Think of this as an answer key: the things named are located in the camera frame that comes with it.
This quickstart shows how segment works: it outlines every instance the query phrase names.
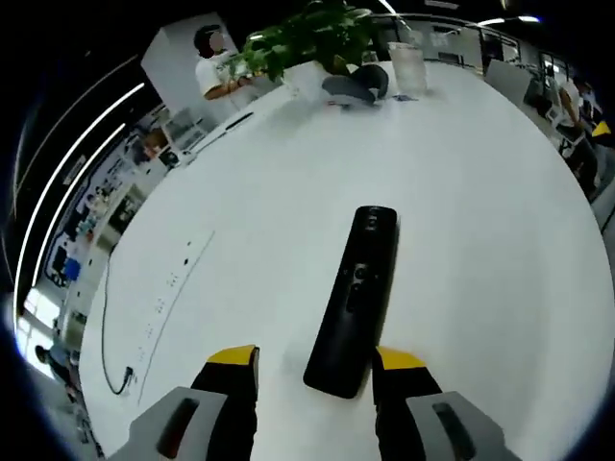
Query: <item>white t-shirt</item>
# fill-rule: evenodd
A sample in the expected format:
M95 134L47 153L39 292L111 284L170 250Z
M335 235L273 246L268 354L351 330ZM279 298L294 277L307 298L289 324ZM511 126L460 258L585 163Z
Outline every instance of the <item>white t-shirt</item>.
M231 80L228 68L224 63L232 56L231 52L225 51L209 59L201 58L196 64L196 80L199 83L201 94L205 95L216 85L226 84ZM258 93L251 85L245 85L231 94L208 101L217 123L227 120L238 110L248 106L258 98Z
M580 93L578 92L577 87L575 86L572 80L567 81L566 83L560 85L559 87L568 93L568 96L570 97L570 105L573 107L573 111L575 112L575 117L578 120L578 107L580 106L581 98L580 98ZM563 107L561 108L561 110L562 110L562 114L564 118L560 122L560 125L564 127L574 127L575 122L570 118L570 114L568 113L568 110L566 110Z

